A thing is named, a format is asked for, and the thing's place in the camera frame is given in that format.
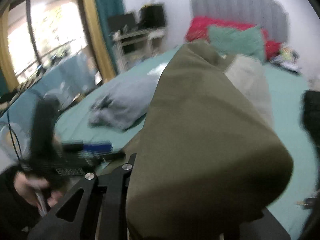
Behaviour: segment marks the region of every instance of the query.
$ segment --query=black bag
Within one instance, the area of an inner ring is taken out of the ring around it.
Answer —
[[[303,107],[302,122],[315,143],[318,159],[320,160],[320,92],[308,90],[303,97]],[[318,240],[319,236],[320,199],[318,197],[299,240]]]

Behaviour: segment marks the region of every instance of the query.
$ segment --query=hand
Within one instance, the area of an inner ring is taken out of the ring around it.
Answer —
[[[45,178],[29,177],[27,178],[23,172],[17,172],[13,181],[14,188],[17,193],[24,198],[30,205],[38,207],[41,210],[40,203],[36,197],[36,189],[49,188],[49,183]],[[53,207],[63,196],[61,191],[51,192],[51,197],[48,199],[48,205]]]

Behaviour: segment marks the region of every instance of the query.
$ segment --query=teal pillow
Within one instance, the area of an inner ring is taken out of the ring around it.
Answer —
[[[224,54],[243,54],[266,61],[264,40],[259,26],[239,31],[211,25],[208,27],[210,43]]]

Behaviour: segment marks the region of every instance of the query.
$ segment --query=gray headboard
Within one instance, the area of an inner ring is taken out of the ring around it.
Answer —
[[[261,25],[269,39],[288,40],[288,19],[281,4],[274,0],[191,0],[193,16]]]

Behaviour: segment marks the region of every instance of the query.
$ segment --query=teal bed sheet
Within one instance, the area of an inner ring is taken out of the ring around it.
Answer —
[[[291,239],[297,240],[310,210],[303,210],[296,202],[314,193],[318,169],[316,151],[301,122],[302,95],[308,85],[301,76],[269,65],[265,69],[271,93],[274,131],[294,161],[287,189],[268,209],[287,230]]]
[[[104,142],[110,141],[114,149],[120,149],[125,146],[133,136],[143,127],[144,119],[140,120],[132,128],[122,131],[112,127],[91,127],[88,125],[90,117],[90,108],[95,100],[105,91],[105,87],[111,86],[117,79],[139,78],[147,74],[150,70],[159,66],[161,63],[169,62],[179,48],[170,50],[157,57],[150,58],[131,70],[123,73],[108,83],[90,93],[83,101],[72,107],[61,115],[58,119],[55,131],[61,141],[84,141],[84,142]]]
[[[169,62],[179,48],[158,57],[148,59],[116,79],[134,78],[148,73],[161,63]],[[315,190],[317,179],[317,158],[307,133],[301,126],[301,99],[307,82],[283,70],[266,64],[266,78],[272,98],[274,130],[294,160],[291,181],[285,192],[268,209],[288,231],[292,240],[297,240],[310,211],[296,205],[309,197]],[[65,112],[56,124],[56,132],[62,141],[82,140],[84,142],[111,141],[114,149],[122,148],[143,127],[144,119],[127,131],[111,127],[88,126],[90,107],[101,94],[95,90],[85,100]]]

